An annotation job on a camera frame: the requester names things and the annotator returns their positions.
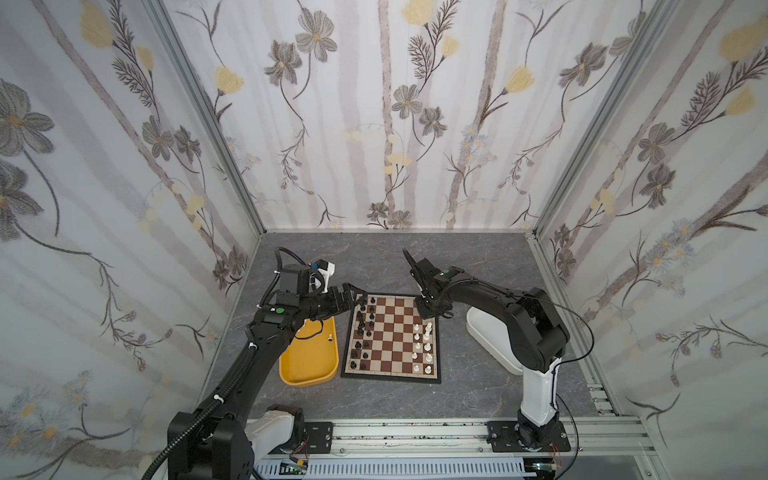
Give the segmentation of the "brown folding chess board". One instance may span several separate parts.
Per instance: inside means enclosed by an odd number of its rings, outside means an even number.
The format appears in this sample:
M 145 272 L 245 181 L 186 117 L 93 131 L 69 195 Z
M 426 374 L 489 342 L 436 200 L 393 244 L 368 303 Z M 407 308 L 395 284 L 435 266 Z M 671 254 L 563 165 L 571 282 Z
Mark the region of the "brown folding chess board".
M 414 295 L 358 292 L 340 375 L 439 384 L 438 333 L 436 319 L 420 316 Z

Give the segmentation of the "yellow plastic tray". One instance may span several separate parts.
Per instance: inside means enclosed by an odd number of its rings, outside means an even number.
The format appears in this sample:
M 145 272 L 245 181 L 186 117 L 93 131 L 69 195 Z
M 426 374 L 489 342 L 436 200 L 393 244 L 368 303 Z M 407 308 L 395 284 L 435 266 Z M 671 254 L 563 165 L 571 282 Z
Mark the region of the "yellow plastic tray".
M 333 335 L 333 342 L 327 340 L 329 335 Z M 332 380 L 339 363 L 335 318 L 306 320 L 279 359 L 279 375 L 286 385 L 309 387 Z

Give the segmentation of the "white plastic tray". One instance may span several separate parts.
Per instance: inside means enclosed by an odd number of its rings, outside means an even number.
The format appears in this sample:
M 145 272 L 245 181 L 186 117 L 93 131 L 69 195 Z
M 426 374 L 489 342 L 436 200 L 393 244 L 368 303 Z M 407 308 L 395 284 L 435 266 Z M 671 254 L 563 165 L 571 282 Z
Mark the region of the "white plastic tray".
M 507 327 L 501 320 L 478 308 L 470 307 L 466 315 L 466 329 L 509 373 L 518 376 L 523 374 L 522 364 L 512 352 Z

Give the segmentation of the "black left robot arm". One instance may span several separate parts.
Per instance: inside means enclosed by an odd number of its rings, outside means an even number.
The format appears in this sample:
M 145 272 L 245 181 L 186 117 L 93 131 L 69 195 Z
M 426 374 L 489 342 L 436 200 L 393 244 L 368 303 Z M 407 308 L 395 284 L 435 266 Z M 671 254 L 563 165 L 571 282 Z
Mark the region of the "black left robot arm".
M 247 325 L 246 342 L 213 392 L 191 413 L 179 412 L 156 459 L 169 479 L 248 479 L 255 463 L 298 434 L 296 410 L 267 412 L 267 445 L 246 433 L 250 410 L 280 356 L 305 322 L 325 321 L 353 308 L 350 286 L 331 286 L 335 265 L 325 260 L 278 268 Z

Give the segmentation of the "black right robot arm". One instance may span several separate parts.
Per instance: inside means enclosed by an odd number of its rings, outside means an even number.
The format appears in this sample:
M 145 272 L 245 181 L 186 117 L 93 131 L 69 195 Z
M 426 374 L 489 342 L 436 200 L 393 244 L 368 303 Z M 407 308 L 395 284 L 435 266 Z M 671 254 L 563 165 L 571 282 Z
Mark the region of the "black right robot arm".
M 410 275 L 419 285 L 416 307 L 422 318 L 444 315 L 458 302 L 503 325 L 499 338 L 509 344 L 523 376 L 516 442 L 529 451 L 548 445 L 555 428 L 561 425 L 556 385 L 558 368 L 570 340 L 570 333 L 548 294 L 539 288 L 503 288 L 461 268 L 441 270 L 426 258 L 416 261 L 408 251 L 403 254 Z

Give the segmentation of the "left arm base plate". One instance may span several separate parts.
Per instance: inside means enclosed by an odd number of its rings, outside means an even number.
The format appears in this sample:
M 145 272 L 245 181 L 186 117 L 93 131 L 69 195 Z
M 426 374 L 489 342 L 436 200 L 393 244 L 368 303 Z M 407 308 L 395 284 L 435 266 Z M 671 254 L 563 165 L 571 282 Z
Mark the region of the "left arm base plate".
M 310 456 L 330 454 L 332 449 L 334 424 L 332 422 L 309 422 L 304 425 L 303 438 L 292 455 Z

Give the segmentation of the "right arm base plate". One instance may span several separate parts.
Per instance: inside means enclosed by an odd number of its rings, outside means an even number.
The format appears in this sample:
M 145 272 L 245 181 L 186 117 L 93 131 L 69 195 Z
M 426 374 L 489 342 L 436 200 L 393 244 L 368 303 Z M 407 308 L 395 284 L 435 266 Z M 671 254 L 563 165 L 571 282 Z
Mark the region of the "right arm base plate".
M 494 453 L 568 453 L 570 440 L 561 421 L 538 427 L 528 421 L 489 421 L 487 442 Z

